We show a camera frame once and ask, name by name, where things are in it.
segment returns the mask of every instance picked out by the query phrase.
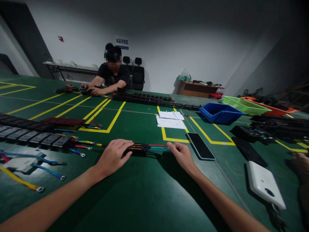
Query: green plastic tray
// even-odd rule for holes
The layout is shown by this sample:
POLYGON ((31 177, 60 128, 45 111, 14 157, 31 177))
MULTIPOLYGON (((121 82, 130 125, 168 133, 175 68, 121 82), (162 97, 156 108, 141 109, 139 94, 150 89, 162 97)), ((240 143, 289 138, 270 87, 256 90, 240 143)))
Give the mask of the green plastic tray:
POLYGON ((261 115, 263 113, 271 111, 264 106, 260 106, 258 104, 236 97, 224 96, 223 103, 230 105, 240 110, 241 112, 249 115, 261 115))

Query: white paper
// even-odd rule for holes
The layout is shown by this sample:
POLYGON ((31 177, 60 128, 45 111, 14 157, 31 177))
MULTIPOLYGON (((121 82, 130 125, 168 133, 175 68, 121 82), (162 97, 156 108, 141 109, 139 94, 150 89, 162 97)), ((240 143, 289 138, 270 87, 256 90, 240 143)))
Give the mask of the white paper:
POLYGON ((182 120, 163 119, 163 118, 160 118, 158 115, 156 116, 156 118, 157 118, 158 127, 187 129, 182 120))
POLYGON ((184 120, 184 117, 181 115, 181 113, 176 111, 172 112, 159 111, 159 115, 161 118, 184 120))

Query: black t-shirt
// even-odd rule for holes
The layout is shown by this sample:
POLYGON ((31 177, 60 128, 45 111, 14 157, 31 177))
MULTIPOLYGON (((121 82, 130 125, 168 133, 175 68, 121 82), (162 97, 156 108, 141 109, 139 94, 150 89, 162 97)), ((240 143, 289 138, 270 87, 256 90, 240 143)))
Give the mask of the black t-shirt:
POLYGON ((110 86, 118 83, 120 80, 123 80, 126 83, 125 88, 131 89, 131 79, 130 79, 130 71, 124 65, 120 66, 119 72, 117 76, 114 75, 113 71, 109 69, 107 63, 101 64, 97 76, 104 78, 105 85, 110 86))

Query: doorway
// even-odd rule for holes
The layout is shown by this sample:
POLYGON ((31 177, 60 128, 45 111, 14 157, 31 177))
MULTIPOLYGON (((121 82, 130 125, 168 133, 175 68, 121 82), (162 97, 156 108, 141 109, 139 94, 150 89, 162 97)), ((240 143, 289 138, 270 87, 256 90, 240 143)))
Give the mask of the doorway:
POLYGON ((53 79, 45 61, 52 61, 47 46, 25 3, 0 1, 0 15, 42 78, 53 79))

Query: black hair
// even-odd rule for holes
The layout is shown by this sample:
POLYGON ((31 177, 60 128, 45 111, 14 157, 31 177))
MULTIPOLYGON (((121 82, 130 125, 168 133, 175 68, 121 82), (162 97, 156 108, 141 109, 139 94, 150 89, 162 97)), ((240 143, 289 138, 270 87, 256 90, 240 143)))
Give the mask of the black hair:
POLYGON ((108 43, 105 46, 105 50, 108 51, 108 53, 117 53, 118 56, 121 56, 121 48, 120 47, 115 47, 112 43, 108 43))

